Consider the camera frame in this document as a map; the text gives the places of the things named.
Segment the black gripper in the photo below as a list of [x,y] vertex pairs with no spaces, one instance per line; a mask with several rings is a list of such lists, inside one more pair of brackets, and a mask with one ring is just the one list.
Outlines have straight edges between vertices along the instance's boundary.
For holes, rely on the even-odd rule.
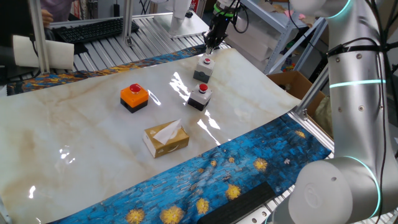
[[213,16],[210,22],[209,34],[204,33],[203,38],[206,46],[206,53],[211,53],[220,48],[220,44],[227,36],[226,29],[231,18],[224,15]]

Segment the bystander bare hand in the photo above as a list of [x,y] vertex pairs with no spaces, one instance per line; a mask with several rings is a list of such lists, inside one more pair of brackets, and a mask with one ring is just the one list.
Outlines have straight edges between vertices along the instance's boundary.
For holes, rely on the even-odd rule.
[[49,27],[49,25],[53,22],[53,15],[45,9],[41,10],[41,15],[44,27]]

